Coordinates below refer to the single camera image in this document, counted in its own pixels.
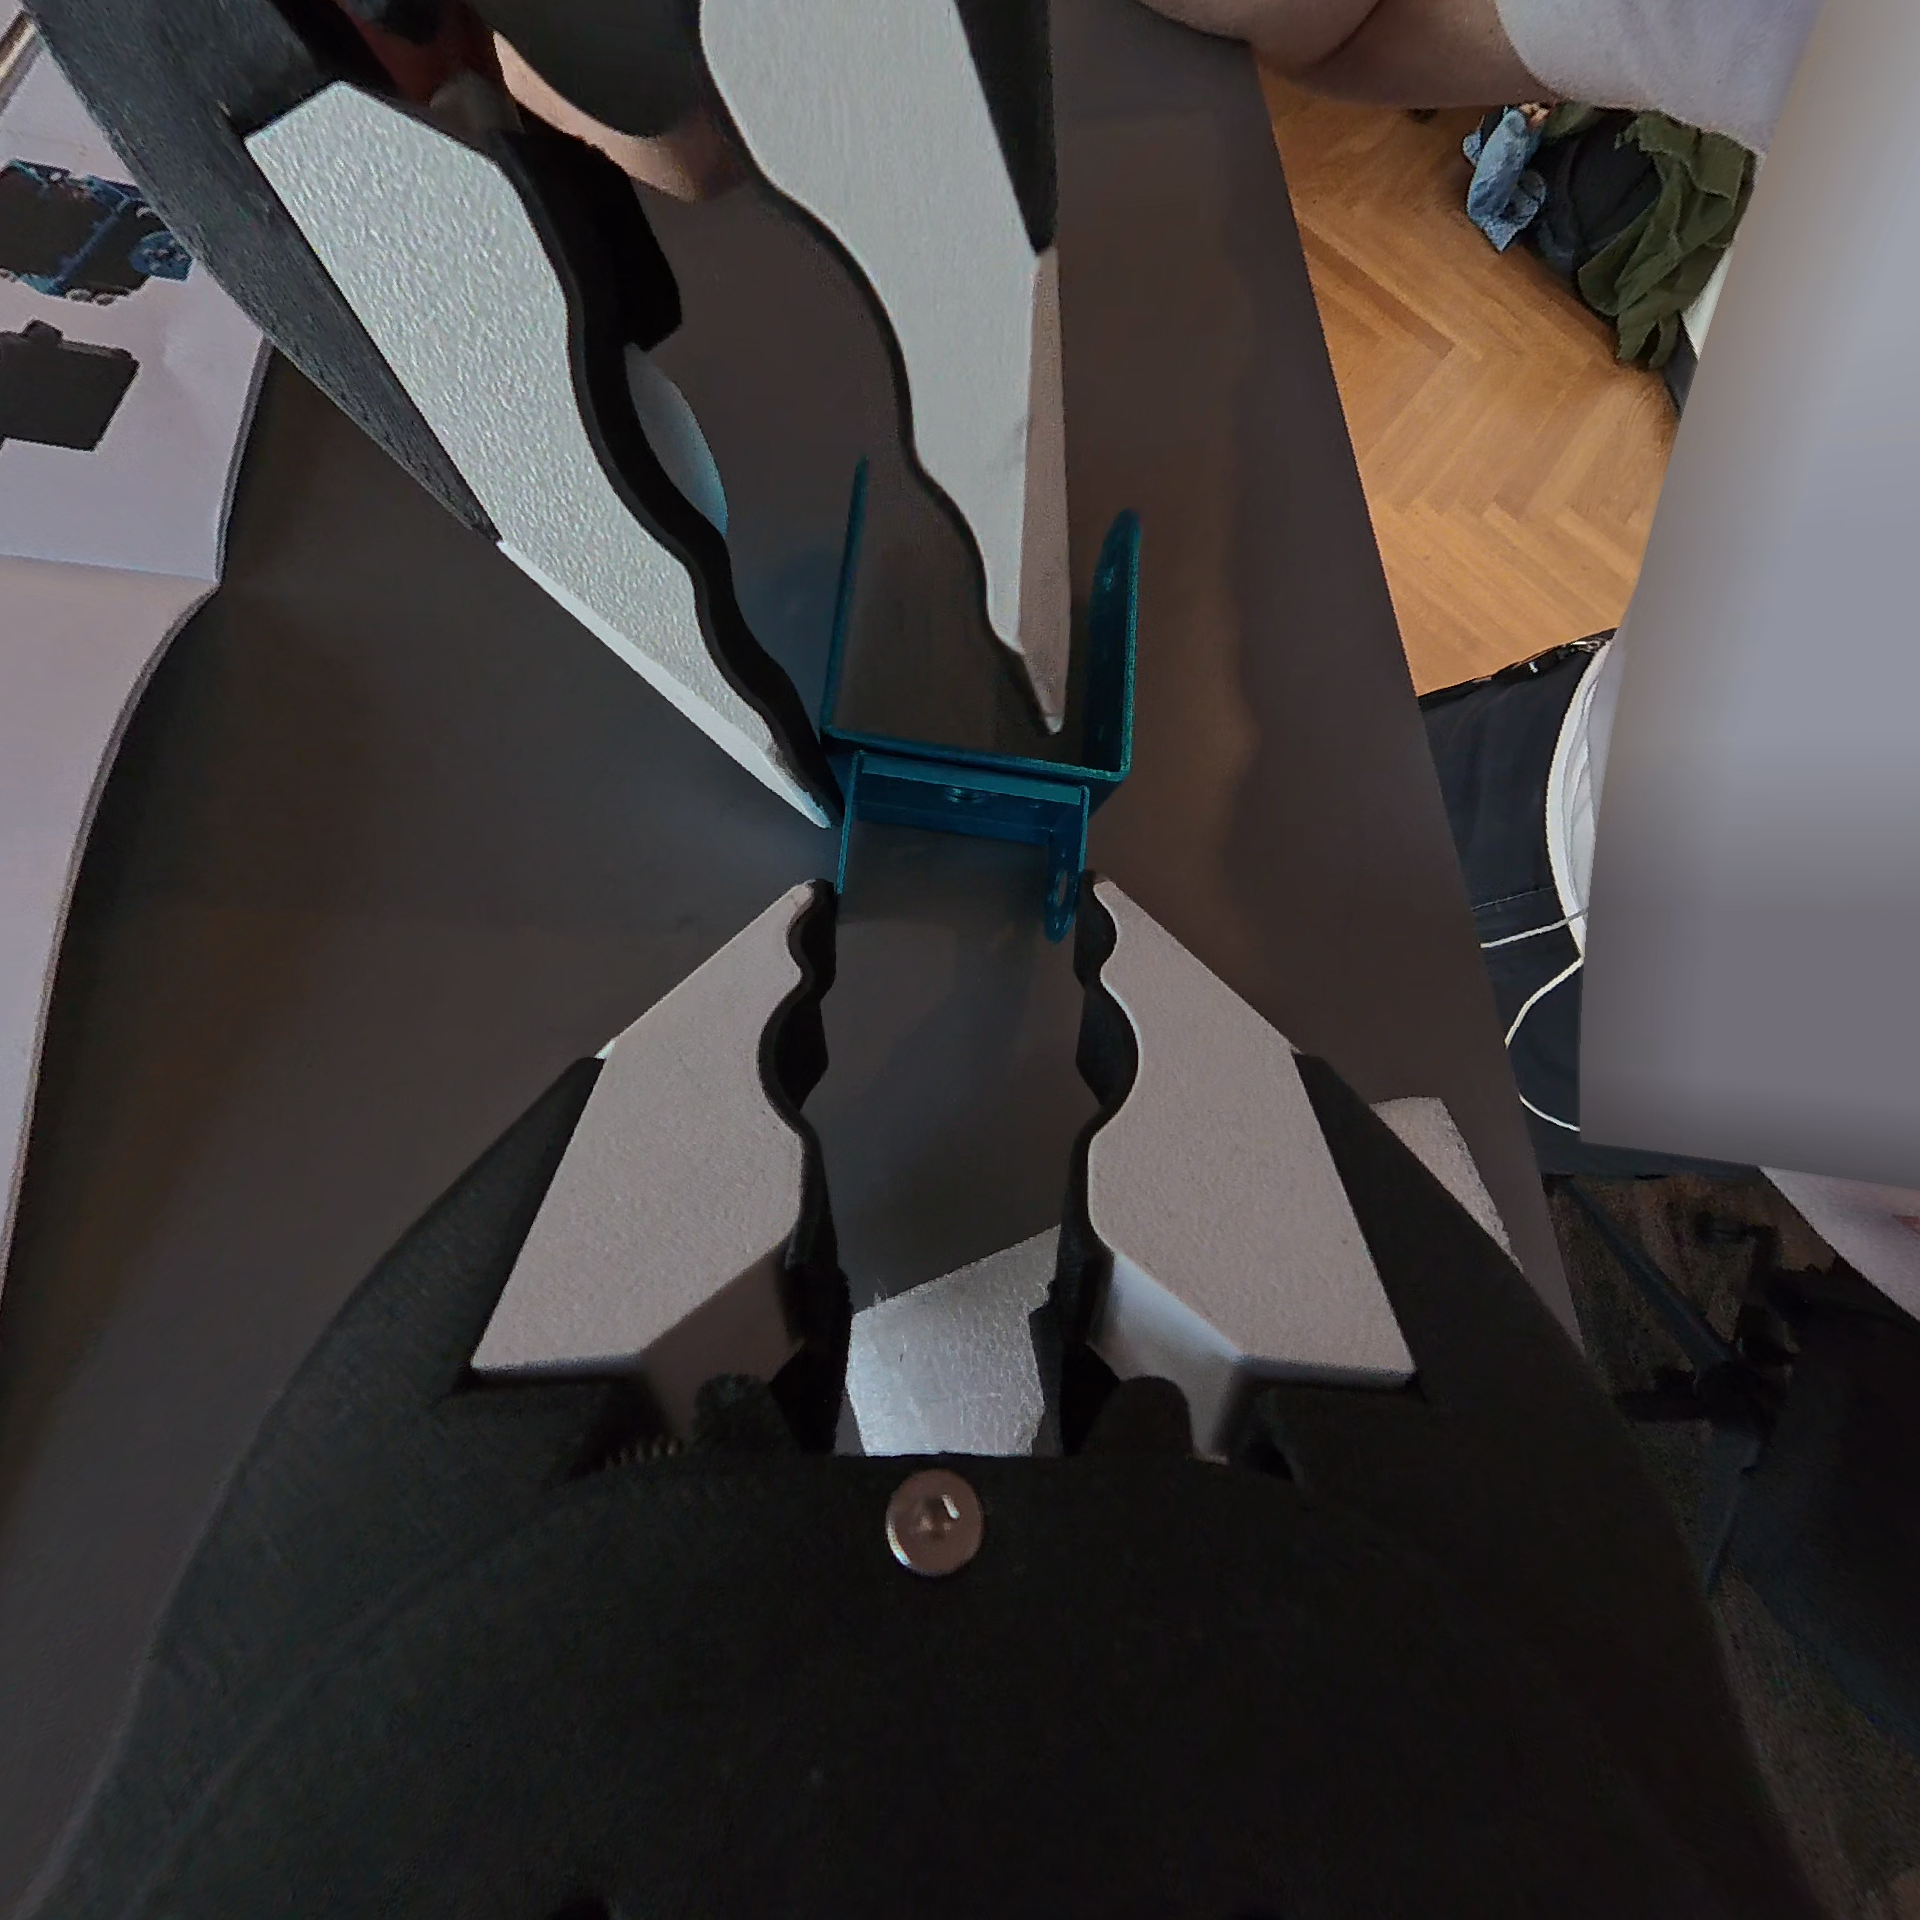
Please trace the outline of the dark grey desk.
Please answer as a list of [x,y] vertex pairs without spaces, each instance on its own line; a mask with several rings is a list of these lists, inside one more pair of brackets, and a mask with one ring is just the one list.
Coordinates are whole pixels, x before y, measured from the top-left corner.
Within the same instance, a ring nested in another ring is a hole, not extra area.
[[[1072,570],[1143,520],[1092,870],[1368,1099],[1442,1097],[1566,1323],[1256,70],[1058,6]],[[832,838],[293,368],[64,942],[4,1289],[4,1915],[262,1411],[573,1062]]]

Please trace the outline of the printed instruction manual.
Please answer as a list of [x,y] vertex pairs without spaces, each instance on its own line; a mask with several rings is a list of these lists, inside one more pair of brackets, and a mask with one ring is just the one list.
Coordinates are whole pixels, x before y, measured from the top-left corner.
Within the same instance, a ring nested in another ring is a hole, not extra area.
[[222,581],[264,362],[24,8],[4,6],[4,1254],[89,830],[156,663]]

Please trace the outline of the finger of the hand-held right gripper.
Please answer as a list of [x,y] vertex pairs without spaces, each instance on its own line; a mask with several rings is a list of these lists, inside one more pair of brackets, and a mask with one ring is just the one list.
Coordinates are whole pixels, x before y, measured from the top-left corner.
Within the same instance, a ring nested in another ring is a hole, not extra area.
[[735,602],[728,543],[664,462],[632,368],[681,322],[636,194],[564,135],[462,138],[330,83],[246,151],[396,374],[501,551],[816,826],[838,801]]
[[1072,650],[1061,261],[1028,231],[964,13],[709,3],[705,70],[765,181],[880,303],[909,447],[983,571],[983,609],[1061,733]]

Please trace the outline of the large blue metal U bracket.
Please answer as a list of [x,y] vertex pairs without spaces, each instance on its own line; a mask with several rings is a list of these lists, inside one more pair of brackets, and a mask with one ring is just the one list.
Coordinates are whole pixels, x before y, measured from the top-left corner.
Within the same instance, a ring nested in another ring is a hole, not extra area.
[[856,465],[823,683],[826,755],[1081,784],[1102,805],[1134,757],[1141,535],[1119,513],[1070,603],[1068,714],[1049,734],[1020,663],[984,634],[956,531]]

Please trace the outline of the white foam square with hole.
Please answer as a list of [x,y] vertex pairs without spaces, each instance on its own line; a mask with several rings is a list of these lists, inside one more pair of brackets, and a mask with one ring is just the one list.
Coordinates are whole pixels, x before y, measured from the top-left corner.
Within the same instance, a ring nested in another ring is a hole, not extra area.
[[[1090,1350],[1159,1376],[1193,1439],[1224,1450],[1236,1394],[1265,1378],[1402,1385],[1413,1359],[1302,1096],[1224,1120],[1117,1114],[1087,1153],[1087,1223],[1111,1254]],[[1021,1241],[855,1317],[847,1397],[870,1457],[1033,1450],[1031,1315],[1058,1238]]]

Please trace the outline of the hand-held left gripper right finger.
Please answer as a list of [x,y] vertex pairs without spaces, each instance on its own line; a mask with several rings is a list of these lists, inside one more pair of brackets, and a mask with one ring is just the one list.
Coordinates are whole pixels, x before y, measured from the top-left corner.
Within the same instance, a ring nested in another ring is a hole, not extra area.
[[1413,1355],[1293,1047],[1112,880],[1073,920],[1086,1003],[1058,1241],[1068,1353],[1174,1385],[1202,1454],[1268,1383],[1400,1387]]

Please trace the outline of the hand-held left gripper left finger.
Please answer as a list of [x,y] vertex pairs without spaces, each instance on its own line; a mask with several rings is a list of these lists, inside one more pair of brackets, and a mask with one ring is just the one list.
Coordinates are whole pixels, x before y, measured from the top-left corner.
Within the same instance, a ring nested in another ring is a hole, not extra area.
[[606,1047],[470,1367],[692,1403],[777,1381],[846,1311],[821,1149],[832,888],[790,888]]

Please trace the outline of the blue denim cloth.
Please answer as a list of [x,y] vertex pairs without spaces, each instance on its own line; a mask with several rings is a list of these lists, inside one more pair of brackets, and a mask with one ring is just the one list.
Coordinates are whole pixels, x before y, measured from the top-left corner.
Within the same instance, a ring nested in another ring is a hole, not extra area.
[[1465,211],[1495,251],[1505,251],[1545,207],[1545,181],[1530,169],[1551,110],[1520,103],[1487,113],[1461,153],[1471,166]]

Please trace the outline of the green cloth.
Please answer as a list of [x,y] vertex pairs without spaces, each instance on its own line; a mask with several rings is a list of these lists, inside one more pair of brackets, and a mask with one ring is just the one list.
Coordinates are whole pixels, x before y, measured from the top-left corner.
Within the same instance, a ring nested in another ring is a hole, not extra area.
[[1616,326],[1620,365],[1660,370],[1684,311],[1735,241],[1760,161],[1736,141],[1663,113],[1634,114],[1616,144],[1649,161],[1655,199],[1575,270],[1575,288]]

